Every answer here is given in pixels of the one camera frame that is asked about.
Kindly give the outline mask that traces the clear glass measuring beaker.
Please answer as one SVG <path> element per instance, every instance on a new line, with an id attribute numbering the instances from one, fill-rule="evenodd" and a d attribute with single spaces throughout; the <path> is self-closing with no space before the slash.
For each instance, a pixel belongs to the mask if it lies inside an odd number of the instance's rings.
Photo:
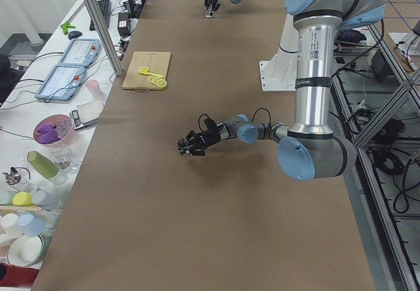
<path id="1" fill-rule="evenodd" d="M 211 9 L 205 10 L 205 17 L 206 18 L 212 18 L 213 17 L 213 11 Z"/>

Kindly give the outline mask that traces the steel jigger cup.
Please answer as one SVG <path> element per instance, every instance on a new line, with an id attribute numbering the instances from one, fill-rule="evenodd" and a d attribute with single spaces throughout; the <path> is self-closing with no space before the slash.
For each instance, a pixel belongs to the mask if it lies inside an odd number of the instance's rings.
<path id="1" fill-rule="evenodd" d="M 180 138 L 177 141 L 177 148 L 178 148 L 178 151 L 180 152 L 181 155 L 184 156 L 184 155 L 187 155 L 189 153 L 188 144 L 189 144 L 189 141 L 186 138 Z"/>

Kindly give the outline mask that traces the pink plastic cup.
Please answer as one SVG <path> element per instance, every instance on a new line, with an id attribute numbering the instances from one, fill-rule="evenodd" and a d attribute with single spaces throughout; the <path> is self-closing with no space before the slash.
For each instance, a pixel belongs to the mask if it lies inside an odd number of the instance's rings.
<path id="1" fill-rule="evenodd" d="M 96 79 L 90 79 L 86 81 L 85 87 L 88 89 L 88 91 L 93 97 L 95 98 L 101 97 L 102 90 L 100 88 L 99 82 Z"/>

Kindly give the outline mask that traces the middle lemon slice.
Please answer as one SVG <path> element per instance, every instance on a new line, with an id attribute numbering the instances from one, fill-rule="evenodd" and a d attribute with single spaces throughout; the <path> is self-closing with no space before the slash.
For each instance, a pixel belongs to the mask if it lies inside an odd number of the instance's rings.
<path id="1" fill-rule="evenodd" d="M 160 78 L 160 77 L 157 77 L 154 81 L 155 82 L 153 84 L 156 84 L 157 85 L 157 84 L 161 83 L 163 81 L 163 79 Z"/>

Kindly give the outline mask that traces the bamboo cutting board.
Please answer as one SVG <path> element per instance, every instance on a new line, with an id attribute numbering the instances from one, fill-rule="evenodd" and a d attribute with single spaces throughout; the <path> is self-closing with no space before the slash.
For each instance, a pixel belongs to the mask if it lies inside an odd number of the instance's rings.
<path id="1" fill-rule="evenodd" d="M 164 90 L 170 60 L 170 52 L 135 51 L 122 88 L 134 91 Z"/>

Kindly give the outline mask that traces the yellow plastic spoon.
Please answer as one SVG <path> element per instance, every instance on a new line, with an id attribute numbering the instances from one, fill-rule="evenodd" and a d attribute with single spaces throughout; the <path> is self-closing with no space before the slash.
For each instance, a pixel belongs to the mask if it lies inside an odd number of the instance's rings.
<path id="1" fill-rule="evenodd" d="M 150 72 L 150 73 L 148 74 L 148 76 L 157 76 L 157 77 L 160 77 L 160 78 L 164 78 L 164 76 L 163 76 L 163 75 L 161 75 L 161 74 L 156 74 L 156 73 L 153 73 L 153 72 Z"/>

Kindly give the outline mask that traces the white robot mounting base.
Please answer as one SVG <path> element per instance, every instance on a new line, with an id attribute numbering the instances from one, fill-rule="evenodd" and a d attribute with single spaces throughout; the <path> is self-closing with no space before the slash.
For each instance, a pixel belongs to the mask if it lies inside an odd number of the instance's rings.
<path id="1" fill-rule="evenodd" d="M 298 31 L 293 17 L 286 15 L 278 52 L 269 61 L 260 61 L 263 91 L 294 91 L 297 77 Z"/>

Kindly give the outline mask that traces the black keyboard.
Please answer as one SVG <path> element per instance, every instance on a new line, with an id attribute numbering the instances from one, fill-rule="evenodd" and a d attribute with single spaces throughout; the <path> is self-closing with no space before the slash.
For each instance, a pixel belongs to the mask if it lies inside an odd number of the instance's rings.
<path id="1" fill-rule="evenodd" d="M 110 17 L 111 17 L 111 1 L 110 0 L 98 0 L 97 1 L 100 13 L 104 19 L 105 27 L 109 28 Z"/>

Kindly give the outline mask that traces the clear wine glass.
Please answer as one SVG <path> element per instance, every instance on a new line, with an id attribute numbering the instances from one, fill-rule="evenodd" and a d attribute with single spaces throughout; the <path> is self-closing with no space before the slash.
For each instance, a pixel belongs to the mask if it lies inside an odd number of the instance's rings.
<path id="1" fill-rule="evenodd" d="M 54 163 L 61 169 L 69 169 L 72 164 L 73 152 L 71 148 L 62 141 L 57 141 L 49 146 Z"/>

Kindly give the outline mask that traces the pink bowl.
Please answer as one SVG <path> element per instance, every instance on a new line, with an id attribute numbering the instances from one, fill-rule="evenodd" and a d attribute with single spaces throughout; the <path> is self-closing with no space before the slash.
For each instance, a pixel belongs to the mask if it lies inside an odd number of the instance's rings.
<path id="1" fill-rule="evenodd" d="M 41 120 L 33 130 L 35 141 L 46 147 L 58 148 L 68 145 L 75 135 L 73 120 L 66 114 L 54 114 Z"/>

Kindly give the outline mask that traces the blue teach pendant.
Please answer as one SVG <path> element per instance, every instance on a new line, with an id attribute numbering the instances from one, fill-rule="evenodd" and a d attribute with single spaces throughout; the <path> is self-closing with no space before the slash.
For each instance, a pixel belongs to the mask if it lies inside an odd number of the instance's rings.
<path id="1" fill-rule="evenodd" d="M 45 101 L 69 101 L 85 80 L 86 68 L 75 65 L 55 65 L 35 98 Z"/>
<path id="2" fill-rule="evenodd" d="M 90 66 L 101 49 L 99 39 L 72 39 L 64 51 L 59 64 Z"/>

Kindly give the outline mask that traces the purple cloth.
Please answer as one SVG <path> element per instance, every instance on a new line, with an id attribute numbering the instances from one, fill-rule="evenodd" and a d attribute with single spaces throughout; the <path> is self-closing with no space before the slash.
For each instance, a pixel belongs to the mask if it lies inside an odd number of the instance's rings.
<path id="1" fill-rule="evenodd" d="M 42 145 L 49 145 L 62 140 L 55 127 L 48 123 L 42 123 L 35 130 L 35 140 Z"/>

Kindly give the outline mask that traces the green tumbler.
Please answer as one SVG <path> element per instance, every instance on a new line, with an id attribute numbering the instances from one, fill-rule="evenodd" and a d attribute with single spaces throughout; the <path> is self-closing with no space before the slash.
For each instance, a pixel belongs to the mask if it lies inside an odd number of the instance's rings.
<path id="1" fill-rule="evenodd" d="M 27 161 L 36 172 L 46 179 L 52 179 L 58 175 L 58 166 L 36 150 L 27 153 Z"/>

